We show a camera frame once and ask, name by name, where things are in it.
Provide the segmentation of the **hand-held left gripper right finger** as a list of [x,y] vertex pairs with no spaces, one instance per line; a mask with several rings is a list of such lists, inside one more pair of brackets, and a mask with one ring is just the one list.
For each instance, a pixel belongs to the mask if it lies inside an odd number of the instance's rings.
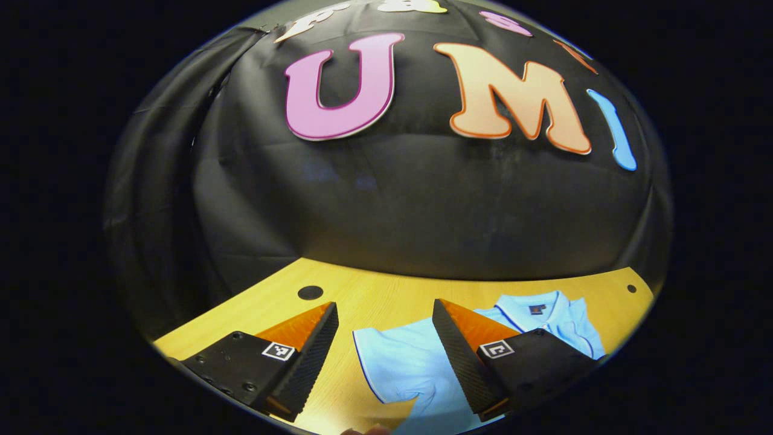
[[543,328],[518,332],[444,299],[434,301],[432,322],[467,404],[483,422],[524,414],[600,364]]

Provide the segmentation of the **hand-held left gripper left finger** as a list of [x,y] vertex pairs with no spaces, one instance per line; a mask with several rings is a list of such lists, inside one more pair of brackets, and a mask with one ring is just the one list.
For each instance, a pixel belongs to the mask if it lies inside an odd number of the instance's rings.
[[230,332],[182,359],[180,368],[252,410],[293,423],[338,328],[336,303],[324,303],[257,334]]

